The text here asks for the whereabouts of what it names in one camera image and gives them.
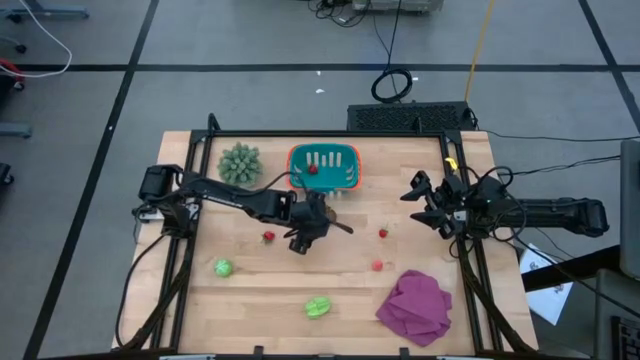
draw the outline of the purple towel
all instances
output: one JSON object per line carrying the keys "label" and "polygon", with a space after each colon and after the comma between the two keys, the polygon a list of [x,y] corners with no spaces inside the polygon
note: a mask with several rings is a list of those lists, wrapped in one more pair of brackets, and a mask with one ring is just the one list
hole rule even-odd
{"label": "purple towel", "polygon": [[376,316],[394,333],[427,346],[449,330],[450,309],[451,294],[440,290],[436,279],[408,270],[400,276]]}

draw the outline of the plastic basket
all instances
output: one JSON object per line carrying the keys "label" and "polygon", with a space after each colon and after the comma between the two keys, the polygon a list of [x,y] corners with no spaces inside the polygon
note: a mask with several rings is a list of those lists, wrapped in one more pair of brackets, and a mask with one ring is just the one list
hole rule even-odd
{"label": "plastic basket", "polygon": [[[318,167],[317,174],[309,166]],[[355,190],[360,186],[362,168],[358,150],[346,144],[305,144],[294,146],[287,160],[289,171],[298,174],[308,189],[320,192]],[[302,188],[295,176],[289,177],[293,188]]]}

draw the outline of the black cable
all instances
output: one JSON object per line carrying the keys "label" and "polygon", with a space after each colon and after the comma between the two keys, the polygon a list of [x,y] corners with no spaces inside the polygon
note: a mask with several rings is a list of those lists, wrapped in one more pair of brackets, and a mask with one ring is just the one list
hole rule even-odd
{"label": "black cable", "polygon": [[[377,26],[375,23],[375,17],[374,17],[374,26],[376,26],[376,34],[378,35],[378,39],[380,39],[380,41],[382,42],[382,44],[385,47],[385,50],[387,51],[387,66],[385,67],[385,69],[382,71],[382,74],[380,74],[380,76],[373,82],[373,85],[371,85],[371,96],[373,96],[374,99],[376,99],[377,101],[384,103],[384,104],[392,104],[394,102],[399,102],[402,98],[404,98],[405,96],[409,95],[409,93],[411,92],[411,88],[413,87],[413,77],[411,76],[411,73],[409,72],[409,70],[406,69],[391,69],[391,55],[393,54],[393,45],[395,44],[395,40],[396,40],[396,31],[398,30],[398,19],[400,18],[400,8],[402,6],[402,0],[398,0],[398,8],[396,9],[396,20],[395,23],[393,25],[393,35],[391,36],[391,45],[389,46],[389,49],[387,50],[386,45],[384,44],[384,41],[382,41],[382,38],[380,37],[380,34],[378,33],[377,30]],[[395,82],[394,84],[394,91],[395,91],[395,95],[394,96],[390,96],[388,98],[383,98],[380,95],[378,95],[378,84],[380,83],[380,81],[382,81],[384,78],[386,78],[387,76],[391,76],[391,79],[393,81],[393,75],[402,75],[406,78],[407,83],[404,87],[404,89],[402,89],[402,91],[400,91],[400,93],[398,93],[397,89],[395,88]]]}
{"label": "black cable", "polygon": [[543,168],[538,168],[538,169],[533,169],[533,170],[526,170],[526,171],[516,171],[513,172],[512,174],[515,176],[524,176],[524,175],[531,175],[531,174],[535,174],[535,173],[549,173],[549,172],[553,172],[553,171],[560,171],[560,170],[567,170],[567,169],[571,169],[571,168],[575,168],[578,166],[584,166],[584,165],[595,165],[595,164],[601,164],[601,163],[605,163],[605,162],[609,162],[609,161],[616,161],[616,160],[620,160],[620,155],[612,155],[612,156],[605,156],[605,157],[599,157],[599,158],[591,158],[591,159],[585,159],[585,160],[580,160],[580,161],[576,161],[572,164],[568,164],[568,165],[553,165],[553,166],[546,166]]}
{"label": "black cable", "polygon": [[[520,201],[518,201],[518,199],[516,199],[515,197],[513,197],[513,195],[511,195],[508,191],[505,190],[505,193],[507,194],[508,197],[511,198],[511,200],[513,200],[516,203],[516,207],[511,208],[505,212],[503,212],[502,214],[498,215],[498,217],[496,218],[496,221],[493,223],[492,229],[491,229],[491,237],[493,237],[494,239],[496,239],[499,242],[507,242],[507,241],[511,241],[513,239],[516,239],[520,234],[522,234],[522,232],[524,231],[525,227],[527,226],[527,211],[525,210],[525,208],[522,206],[522,204],[520,203]],[[513,233],[513,235],[509,236],[506,239],[502,239],[499,238],[498,235],[496,234],[496,230],[500,227],[500,220],[502,220],[502,218],[509,212],[515,210],[515,209],[520,209],[520,211],[522,211],[522,225],[520,225],[520,228],[515,231]]]}
{"label": "black cable", "polygon": [[558,249],[558,251],[560,251],[561,253],[567,255],[570,259],[575,259],[575,256],[569,254],[568,252],[564,251],[560,246],[558,246],[558,244],[556,244],[555,241],[553,241],[553,239],[551,238],[551,236],[549,236],[546,232],[542,231],[542,229],[540,228],[534,228],[536,230],[538,230],[542,235],[544,235],[544,237],[547,238],[547,240],[549,240],[551,242],[551,244],[553,244],[553,246]]}
{"label": "black cable", "polygon": [[507,170],[507,171],[508,171],[508,174],[506,174],[506,175],[509,175],[509,181],[507,181],[507,183],[506,183],[506,184],[503,184],[503,185],[502,185],[502,189],[506,190],[506,189],[507,189],[507,187],[509,187],[509,185],[511,185],[511,183],[513,182],[513,175],[514,175],[514,172],[513,172],[513,171],[511,170],[511,168],[510,168],[510,167],[508,167],[508,166],[494,166],[494,167],[492,167],[491,169],[489,169],[489,171],[487,171],[486,173],[484,173],[484,175],[482,175],[482,176],[480,177],[480,179],[478,179],[478,182],[476,183],[476,189],[478,189],[478,188],[480,187],[480,185],[482,184],[482,182],[484,181],[484,179],[486,179],[489,175],[491,175],[491,173],[492,173],[492,172],[494,172],[494,171],[496,171],[496,170]]}
{"label": "black cable", "polygon": [[122,339],[120,338],[120,318],[122,317],[122,310],[124,309],[124,303],[125,303],[125,301],[127,299],[127,292],[129,291],[129,281],[131,280],[131,275],[133,275],[133,270],[136,268],[136,266],[138,266],[138,263],[140,262],[140,260],[149,251],[151,251],[151,249],[153,249],[156,245],[158,245],[160,243],[160,241],[165,238],[165,236],[166,236],[166,234],[161,234],[160,237],[158,237],[156,240],[154,240],[151,243],[151,245],[149,245],[146,249],[144,249],[144,251],[142,253],[140,253],[140,255],[136,258],[136,260],[131,265],[131,268],[129,268],[129,272],[127,273],[127,277],[124,280],[124,289],[122,290],[122,297],[120,298],[120,306],[118,307],[118,315],[116,316],[116,331],[115,331],[116,342],[118,343],[118,346],[120,346],[120,347],[124,346],[124,343],[122,342]]}
{"label": "black cable", "polygon": [[471,173],[473,173],[473,176],[475,176],[476,181],[480,180],[480,176],[478,176],[478,173],[475,170],[473,170],[472,168],[470,168],[468,166],[460,166],[459,169],[460,170],[469,170],[469,171],[471,171]]}
{"label": "black cable", "polygon": [[497,133],[492,130],[480,129],[478,125],[478,117],[473,112],[471,108],[467,109],[473,118],[471,119],[473,126],[476,130],[488,132],[489,134],[493,134],[497,137],[505,138],[505,139],[519,139],[519,140],[549,140],[549,141],[568,141],[568,142],[578,142],[578,143],[590,143],[590,142],[608,142],[608,141],[623,141],[623,140],[634,140],[640,139],[640,136],[628,136],[628,137],[618,137],[618,138],[596,138],[596,139],[573,139],[573,138],[561,138],[561,137],[553,137],[553,136],[521,136],[521,135],[504,135]]}
{"label": "black cable", "polygon": [[[362,10],[362,12],[360,13],[356,13],[355,15],[349,17],[348,19],[344,20],[342,18],[340,18],[340,15],[342,14],[342,12],[344,11],[345,6],[349,3],[348,1],[340,1],[339,4],[337,4],[338,1],[334,0],[334,1],[330,1],[330,0],[320,0],[316,3],[315,5],[315,10],[311,7],[311,0],[307,1],[307,8],[309,8],[309,10],[311,12],[315,13],[315,17],[317,19],[320,20],[325,20],[325,19],[330,19],[334,24],[342,27],[342,28],[352,28],[357,26],[358,24],[360,24],[362,22],[362,20],[367,16],[367,13],[371,7],[371,0],[367,1],[367,4],[365,5],[364,9]],[[336,9],[339,8],[340,11],[338,13],[335,13]]]}
{"label": "black cable", "polygon": [[[331,21],[333,21],[334,24],[340,26],[341,28],[352,28],[352,27],[355,27],[355,26],[357,26],[358,24],[360,24],[362,22],[362,20],[367,16],[367,12],[369,12],[369,8],[370,7],[371,7],[371,0],[368,0],[367,4],[364,6],[364,9],[362,10],[362,13],[360,13],[359,15],[356,14],[356,15],[348,18],[347,20],[344,21],[344,23],[340,23],[339,21],[337,21],[335,19],[335,17],[330,17],[330,19],[331,19]],[[356,21],[355,23],[351,24],[351,21],[356,19],[358,16],[360,16],[358,21]]]}
{"label": "black cable", "polygon": [[640,136],[629,136],[629,137],[620,137],[620,138],[601,138],[601,139],[572,139],[572,138],[560,138],[560,137],[551,137],[551,136],[518,136],[518,135],[503,135],[499,134],[492,130],[482,130],[484,132],[488,132],[497,137],[506,138],[506,139],[520,139],[520,140],[550,140],[550,141],[568,141],[568,142],[607,142],[607,141],[623,141],[623,140],[634,140],[640,139]]}
{"label": "black cable", "polygon": [[[515,250],[515,251],[516,251],[516,253],[518,252],[518,248],[517,248],[515,245],[513,245],[511,242],[505,242],[505,244],[507,244],[507,245],[511,246],[511,247],[513,248],[513,250]],[[541,251],[541,252],[542,252],[543,254],[545,254],[545,255],[547,255],[547,256],[551,256],[551,257],[553,257],[553,258],[555,258],[555,259],[557,259],[557,260],[560,260],[560,261],[567,261],[567,260],[565,260],[564,258],[562,258],[562,257],[560,257],[560,256],[558,256],[558,255],[549,254],[549,253],[544,252],[544,251]]]}
{"label": "black cable", "polygon": [[[467,240],[473,240],[473,239],[464,239],[464,240],[462,240],[463,241],[463,246],[466,249],[466,254],[469,255],[469,253],[471,253],[471,251],[473,251],[473,246],[474,246],[475,243],[472,241],[471,242],[471,246],[467,249]],[[458,240],[456,238],[451,242],[451,244],[449,244],[449,255],[451,255],[451,257],[454,258],[454,259],[460,259],[459,254],[458,255],[454,255],[453,254],[453,245],[457,244],[458,241],[460,241],[460,240]]]}
{"label": "black cable", "polygon": [[[382,36],[380,36],[380,32],[378,31],[378,23],[376,22],[376,15],[375,14],[373,14],[373,29],[375,30],[376,36],[378,36],[378,40],[380,40],[380,44],[382,44],[382,47],[384,48],[384,51],[387,53],[387,57],[391,56],[391,52],[389,51],[389,48],[387,48],[387,44],[384,43],[384,40],[382,40]],[[391,84],[393,85],[393,92],[396,94],[396,96],[398,96],[398,88],[396,87],[396,79],[393,76],[391,77]]]}
{"label": "black cable", "polygon": [[629,308],[628,306],[618,302],[617,300],[612,299],[611,297],[599,292],[597,289],[593,288],[591,285],[587,284],[586,282],[576,278],[575,276],[569,274],[567,271],[565,271],[561,265],[556,264],[554,261],[552,261],[551,259],[549,259],[548,257],[542,255],[539,251],[532,249],[529,245],[527,245],[524,241],[520,240],[520,238],[516,237],[515,238],[516,241],[518,241],[520,244],[522,244],[524,247],[526,247],[527,249],[533,251],[534,254],[540,256],[541,258],[545,259],[546,261],[548,261],[551,266],[555,267],[558,271],[560,271],[562,274],[564,274],[566,277],[568,277],[569,279],[571,279],[571,281],[577,282],[579,284],[581,284],[582,286],[586,287],[587,289],[591,290],[591,292],[593,292],[594,294],[596,294],[596,296],[599,296],[607,301],[609,301],[610,303],[612,303],[613,305],[619,307],[620,309],[628,312],[629,314],[639,317],[640,318],[640,313],[638,313],[637,311],[634,311],[633,309]]}

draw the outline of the cable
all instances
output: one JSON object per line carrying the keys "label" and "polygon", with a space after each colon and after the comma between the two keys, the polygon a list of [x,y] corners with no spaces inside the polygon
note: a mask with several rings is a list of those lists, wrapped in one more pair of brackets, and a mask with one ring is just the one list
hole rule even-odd
{"label": "cable", "polygon": [[[402,0],[398,0],[398,7],[396,8],[396,20],[395,23],[393,25],[393,35],[391,35],[391,45],[389,46],[389,50],[387,51],[387,66],[385,67],[385,69],[382,71],[382,74],[380,74],[380,76],[373,82],[373,85],[371,85],[371,96],[373,96],[374,99],[376,99],[377,101],[383,103],[383,104],[392,104],[394,102],[400,102],[400,100],[402,98],[404,98],[405,96],[409,95],[409,92],[411,92],[411,88],[413,87],[413,77],[411,76],[411,73],[409,72],[409,70],[407,69],[391,69],[391,55],[393,54],[393,45],[395,44],[396,41],[396,31],[398,30],[398,20],[400,19],[400,8],[402,7]],[[382,38],[380,37],[380,34],[377,31],[377,26],[376,26],[376,34],[378,35],[378,39],[380,39],[380,41],[382,42],[383,45],[384,41],[382,41]],[[402,91],[400,91],[400,93],[398,94],[397,89],[395,88],[395,82],[394,82],[394,91],[395,91],[395,95],[394,96],[390,96],[388,98],[383,98],[381,96],[378,95],[378,84],[380,83],[380,81],[382,81],[384,78],[386,78],[387,76],[391,76],[391,79],[393,80],[393,75],[402,75],[405,77],[405,79],[407,80],[407,83],[404,87],[404,89],[402,89]]]}
{"label": "cable", "polygon": [[[336,21],[335,17],[333,17],[333,16],[329,17],[329,18],[331,19],[331,21],[333,21],[334,24],[340,26],[341,28],[352,28],[352,27],[355,27],[355,26],[357,26],[358,24],[360,24],[362,22],[362,20],[365,18],[365,16],[367,16],[367,12],[369,12],[369,8],[370,7],[371,7],[371,0],[368,0],[367,4],[364,6],[364,9],[362,10],[362,13],[360,15],[358,15],[358,14],[353,15],[352,17],[350,17],[347,20],[345,20],[344,23],[340,23],[340,22]],[[360,16],[358,21],[356,21],[355,23],[351,24],[351,21],[353,21],[358,16]]]}
{"label": "cable", "polygon": [[62,68],[62,70],[54,71],[54,72],[50,72],[50,73],[46,73],[46,74],[35,74],[35,75],[19,74],[19,73],[13,72],[13,71],[5,68],[2,65],[0,65],[0,70],[3,70],[4,72],[9,73],[9,74],[11,74],[13,76],[22,76],[22,77],[25,77],[25,78],[32,78],[32,79],[38,79],[38,78],[45,78],[45,77],[48,77],[48,76],[60,75],[60,74],[64,73],[65,71],[67,71],[67,69],[69,68],[69,65],[71,65],[71,60],[73,59],[73,54],[71,53],[71,50],[69,50],[69,48],[66,47],[62,42],[60,42],[60,40],[58,40],[55,36],[51,35],[51,33],[49,31],[47,31],[47,29],[45,29],[44,26],[42,26],[42,24],[40,24],[38,19],[31,12],[31,9],[29,8],[29,5],[27,5],[24,2],[24,0],[20,0],[20,4],[22,4],[22,6],[24,6],[25,10],[27,10],[29,15],[31,15],[31,18],[36,23],[36,25],[38,25],[38,27],[45,34],[47,34],[47,36],[49,36],[51,39],[53,39],[53,41],[55,41],[58,45],[60,45],[67,52],[67,54],[69,54],[69,59],[67,60],[67,64],[64,66],[64,68]]}
{"label": "cable", "polygon": [[478,61],[478,56],[480,55],[480,51],[482,50],[482,44],[484,43],[484,34],[487,32],[487,27],[489,27],[489,19],[491,19],[491,12],[493,11],[493,5],[495,4],[495,0],[489,1],[489,8],[487,9],[487,14],[484,16],[484,23],[482,24],[482,30],[480,30],[480,38],[478,39],[478,44],[476,45],[476,50],[473,53],[473,61],[471,61],[471,70],[469,71],[469,77],[467,78],[467,87],[464,91],[464,101],[469,102],[469,95],[471,94],[471,85],[473,84],[473,76],[476,71],[476,62]]}
{"label": "cable", "polygon": [[[382,36],[380,36],[380,32],[378,31],[378,23],[376,22],[376,15],[373,14],[373,29],[376,32],[376,35],[378,36],[378,40],[380,40],[380,44],[382,44],[382,47],[384,48],[384,51],[387,53],[387,56],[391,56],[391,52],[389,51],[389,48],[387,48],[387,44],[384,43],[384,40],[382,40]],[[396,94],[396,96],[398,95],[398,89],[396,88],[396,79],[392,76],[391,77],[391,84],[393,84],[393,92]]]}
{"label": "cable", "polygon": [[[518,252],[518,250],[520,250],[520,249],[518,249],[515,245],[513,245],[511,242],[505,242],[505,244],[507,244],[507,245],[511,246],[511,247],[513,248],[513,250],[515,250],[515,251],[516,251],[516,253]],[[560,256],[558,256],[558,255],[549,254],[549,253],[544,252],[544,251],[541,251],[541,252],[542,252],[543,254],[547,255],[547,256],[550,256],[550,257],[552,257],[552,258],[555,258],[556,260],[560,260],[560,261],[567,261],[567,260],[565,260],[564,258],[562,258],[562,257],[560,257]]]}
{"label": "cable", "polygon": [[[507,192],[505,190],[505,193],[507,194],[508,197],[511,198],[511,200],[513,200],[516,203],[516,207],[511,208],[505,212],[503,212],[502,214],[500,214],[497,218],[496,221],[493,223],[492,229],[491,229],[491,237],[493,237],[494,239],[496,239],[496,241],[499,242],[507,242],[507,241],[511,241],[513,239],[516,239],[520,234],[522,234],[522,232],[524,231],[525,227],[527,226],[527,211],[525,210],[525,208],[522,206],[522,204],[520,203],[520,201],[518,201],[518,199],[516,199],[515,197],[513,197],[513,195],[511,195],[509,192]],[[498,235],[496,234],[496,230],[500,227],[500,220],[502,220],[502,218],[509,212],[515,210],[515,209],[520,209],[520,211],[522,211],[522,225],[520,225],[520,228],[513,233],[513,235],[509,236],[506,239],[502,239],[499,238]]]}
{"label": "cable", "polygon": [[561,253],[567,255],[570,259],[575,259],[575,256],[569,254],[568,252],[564,251],[560,246],[558,246],[558,244],[556,244],[555,241],[553,241],[553,239],[551,238],[551,236],[549,236],[546,232],[542,231],[542,229],[540,228],[534,228],[536,230],[538,230],[542,235],[544,235],[544,237],[547,238],[547,240],[549,240],[551,242],[551,244],[553,244],[553,246],[558,249],[558,251],[560,251]]}
{"label": "cable", "polygon": [[476,181],[480,180],[480,176],[478,176],[478,173],[477,173],[475,170],[473,170],[472,168],[470,168],[470,167],[468,167],[468,166],[459,166],[458,168],[459,168],[460,170],[469,170],[469,171],[471,171],[471,173],[473,174],[473,176],[475,176],[475,177],[476,177]]}
{"label": "cable", "polygon": [[567,142],[577,142],[577,143],[590,143],[590,142],[608,142],[608,141],[624,141],[624,140],[635,140],[640,139],[640,136],[627,136],[627,137],[617,137],[617,138],[596,138],[596,139],[574,139],[574,138],[562,138],[562,137],[553,137],[553,136],[521,136],[521,135],[504,135],[493,130],[480,129],[478,126],[478,117],[476,113],[473,112],[471,108],[467,109],[472,117],[473,127],[478,131],[484,131],[489,134],[493,134],[497,137],[505,138],[505,139],[519,139],[519,140],[549,140],[549,141],[567,141]]}
{"label": "cable", "polygon": [[569,274],[567,271],[565,271],[561,265],[556,264],[555,262],[553,262],[551,259],[549,259],[548,257],[542,255],[539,251],[532,249],[529,245],[527,245],[524,241],[520,240],[520,238],[516,237],[515,238],[516,241],[518,241],[520,244],[522,244],[524,247],[526,247],[527,249],[533,251],[534,254],[540,256],[541,258],[543,258],[544,260],[548,261],[551,266],[555,267],[558,271],[560,271],[562,274],[564,274],[566,277],[568,277],[569,279],[571,279],[571,281],[577,282],[579,284],[581,284],[582,286],[586,287],[587,289],[591,290],[591,292],[593,292],[594,294],[596,294],[596,296],[599,296],[607,301],[609,301],[610,303],[612,303],[613,305],[621,308],[622,310],[628,312],[629,314],[636,316],[636,317],[640,317],[640,313],[632,310],[631,308],[629,308],[628,306],[612,299],[611,297],[599,292],[597,289],[593,288],[591,285],[587,284],[586,282],[576,278],[575,276]]}
{"label": "cable", "polygon": [[[366,17],[367,12],[369,11],[369,8],[371,6],[371,0],[367,1],[367,4],[365,5],[364,9],[362,10],[361,13],[356,13],[355,15],[351,16],[350,18],[348,18],[347,20],[344,20],[342,18],[340,18],[339,16],[342,14],[342,12],[344,11],[345,6],[348,4],[347,1],[341,1],[340,4],[336,4],[336,2],[338,2],[337,0],[320,0],[316,3],[315,5],[315,10],[311,7],[311,0],[307,1],[307,8],[309,8],[309,10],[311,12],[315,13],[315,17],[316,19],[320,19],[320,20],[325,20],[325,19],[330,19],[333,23],[335,23],[336,25],[342,27],[342,28],[352,28],[357,26],[358,24],[360,24],[362,22],[362,20]],[[338,12],[337,14],[335,14],[334,12],[336,11],[337,8],[340,8],[340,12]]]}
{"label": "cable", "polygon": [[[466,249],[466,254],[469,255],[469,253],[471,253],[471,251],[473,250],[473,246],[475,245],[475,242],[471,242],[471,246],[467,249],[467,240],[473,240],[473,239],[464,239],[463,240],[463,244],[464,244],[464,248]],[[454,239],[451,244],[449,244],[449,255],[451,255],[452,258],[454,259],[460,259],[460,255],[453,255],[453,245],[458,243],[458,239]]]}
{"label": "cable", "polygon": [[480,187],[480,185],[482,184],[482,182],[484,181],[484,179],[486,179],[492,172],[496,171],[496,170],[507,170],[509,173],[507,175],[510,175],[509,177],[509,181],[507,181],[506,184],[502,185],[503,189],[507,189],[507,187],[509,187],[509,185],[511,185],[511,183],[513,182],[513,175],[514,172],[511,170],[510,167],[508,166],[494,166],[491,169],[489,169],[489,171],[487,171],[486,173],[484,173],[484,175],[482,175],[480,177],[480,179],[478,179],[478,182],[476,183],[476,190]]}
{"label": "cable", "polygon": [[122,310],[124,309],[124,303],[125,303],[125,301],[127,299],[127,292],[129,291],[129,281],[131,280],[131,275],[133,274],[133,270],[135,270],[136,266],[138,266],[138,263],[140,262],[140,260],[149,251],[151,251],[156,245],[158,245],[160,243],[160,241],[165,238],[165,236],[166,236],[166,234],[161,234],[160,237],[158,237],[156,240],[154,240],[151,243],[151,245],[149,245],[146,249],[144,249],[144,251],[142,253],[140,253],[140,255],[136,258],[136,260],[131,265],[131,268],[129,268],[129,272],[127,273],[127,277],[124,280],[124,289],[122,290],[122,297],[120,298],[120,306],[118,307],[118,315],[116,317],[116,331],[115,331],[116,342],[118,343],[118,346],[120,346],[120,347],[124,346],[124,343],[122,342],[122,339],[120,337],[120,318],[122,317]]}
{"label": "cable", "polygon": [[497,137],[506,138],[506,139],[520,139],[520,140],[551,140],[551,141],[568,141],[568,142],[608,142],[608,141],[623,141],[623,140],[634,140],[640,139],[640,136],[628,136],[628,137],[619,137],[619,138],[601,138],[601,139],[572,139],[572,138],[560,138],[560,137],[551,137],[551,136],[519,136],[519,135],[503,135],[499,134],[492,130],[482,130],[484,132],[488,132]]}
{"label": "cable", "polygon": [[605,163],[605,162],[609,162],[609,161],[616,161],[616,160],[620,160],[620,155],[612,155],[612,156],[606,156],[606,157],[600,157],[600,158],[585,159],[585,160],[576,161],[576,162],[574,162],[572,164],[568,164],[568,165],[553,165],[553,166],[547,166],[547,167],[533,169],[533,170],[517,171],[517,172],[510,173],[510,174],[502,174],[502,173],[500,173],[498,175],[499,176],[505,176],[505,175],[525,176],[525,175],[531,175],[531,174],[535,174],[535,173],[549,173],[549,172],[553,172],[553,171],[567,170],[567,169],[571,169],[571,168],[578,167],[578,166],[583,166],[583,165],[595,165],[595,164],[601,164],[601,163]]}

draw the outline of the wooden tabletop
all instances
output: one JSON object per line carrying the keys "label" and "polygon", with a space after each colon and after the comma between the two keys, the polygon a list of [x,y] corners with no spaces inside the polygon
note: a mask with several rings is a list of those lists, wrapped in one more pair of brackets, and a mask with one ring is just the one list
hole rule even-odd
{"label": "wooden tabletop", "polygon": [[[183,165],[188,132],[164,134],[159,164]],[[257,146],[265,171],[258,186],[285,170],[287,154],[297,144],[348,143],[358,148],[362,160],[360,189],[332,196],[328,204],[338,221],[353,227],[349,235],[331,229],[316,240],[307,255],[288,250],[285,228],[262,224],[244,212],[206,202],[200,217],[194,263],[182,337],[182,353],[252,353],[262,345],[267,354],[395,355],[399,347],[419,354],[473,354],[463,282],[457,260],[448,252],[449,241],[409,218],[424,202],[402,202],[409,180],[425,170],[433,184],[443,176],[438,141],[426,138],[236,138],[213,141],[209,177],[219,180],[216,166],[222,151],[236,142]],[[486,133],[463,133],[467,164],[478,173],[491,168],[493,157]],[[287,189],[285,180],[274,185]],[[158,237],[161,223],[144,225],[135,256]],[[378,236],[386,227],[389,235]],[[261,242],[273,231],[272,245]],[[138,265],[129,287],[121,322],[123,339],[129,339],[158,300],[169,241],[150,252]],[[513,328],[531,346],[537,341],[526,303],[516,255],[507,244],[485,240],[493,296]],[[229,259],[235,270],[229,278],[214,273],[217,259]],[[382,272],[371,270],[382,260]],[[409,269],[438,280],[453,296],[452,321],[447,334],[427,347],[395,335],[375,312],[398,277]],[[333,307],[324,317],[309,320],[304,304],[314,296],[330,297]],[[486,348],[491,348],[486,317],[479,304]],[[168,344],[173,309],[168,311],[163,344]]]}

